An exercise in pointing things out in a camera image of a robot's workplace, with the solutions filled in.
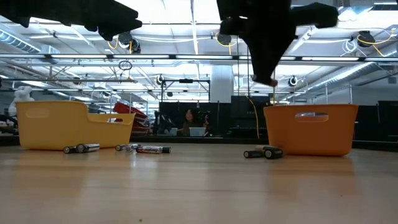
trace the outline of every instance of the red object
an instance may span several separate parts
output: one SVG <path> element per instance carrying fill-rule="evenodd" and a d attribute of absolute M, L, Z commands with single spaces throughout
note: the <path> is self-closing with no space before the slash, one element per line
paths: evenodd
<path fill-rule="evenodd" d="M 135 113 L 136 116 L 134 118 L 134 122 L 132 124 L 132 132 L 135 134 L 147 134 L 149 132 L 149 126 L 146 125 L 146 120 L 148 118 L 142 111 L 137 108 L 130 107 L 123 103 L 117 102 L 113 108 L 113 110 L 117 113 L 126 114 L 126 113 Z"/>

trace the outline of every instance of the white stuffed toy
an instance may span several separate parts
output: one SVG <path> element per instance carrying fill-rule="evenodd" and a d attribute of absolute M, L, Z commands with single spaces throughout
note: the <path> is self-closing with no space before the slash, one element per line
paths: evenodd
<path fill-rule="evenodd" d="M 24 102 L 24 101 L 35 101 L 30 97 L 30 93 L 32 91 L 32 87 L 30 86 L 20 86 L 18 90 L 14 92 L 14 101 L 10 104 L 8 108 L 8 113 L 10 116 L 15 116 L 17 114 L 16 102 Z"/>

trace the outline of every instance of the bin handle cutout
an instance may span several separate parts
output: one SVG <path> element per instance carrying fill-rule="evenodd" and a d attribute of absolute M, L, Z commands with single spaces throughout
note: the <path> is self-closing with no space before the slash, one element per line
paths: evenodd
<path fill-rule="evenodd" d="M 108 123 L 123 123 L 123 118 L 108 118 Z"/>
<path fill-rule="evenodd" d="M 329 115 L 327 113 L 306 112 L 297 113 L 294 118 L 298 122 L 326 122 L 329 120 Z"/>
<path fill-rule="evenodd" d="M 31 108 L 26 111 L 26 116 L 28 118 L 48 118 L 50 111 L 44 108 Z"/>

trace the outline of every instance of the yellow plastic bin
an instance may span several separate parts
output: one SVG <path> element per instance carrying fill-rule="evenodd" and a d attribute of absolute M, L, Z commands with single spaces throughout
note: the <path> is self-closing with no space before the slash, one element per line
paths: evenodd
<path fill-rule="evenodd" d="M 135 114 L 89 114 L 76 101 L 17 102 L 19 142 L 28 149 L 62 150 L 98 143 L 101 148 L 128 144 Z M 122 123 L 109 123 L 120 118 Z"/>
<path fill-rule="evenodd" d="M 269 144 L 286 154 L 343 156 L 352 148 L 358 105 L 264 108 Z"/>

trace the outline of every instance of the woman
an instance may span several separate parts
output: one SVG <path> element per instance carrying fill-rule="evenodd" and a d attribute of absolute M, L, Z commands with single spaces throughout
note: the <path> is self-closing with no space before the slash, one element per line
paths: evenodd
<path fill-rule="evenodd" d="M 184 125 L 182 129 L 179 129 L 179 133 L 183 136 L 189 136 L 189 128 L 200 128 L 203 127 L 202 124 L 200 124 L 198 120 L 198 111 L 195 109 L 188 109 L 185 112 L 185 117 L 184 117 Z"/>

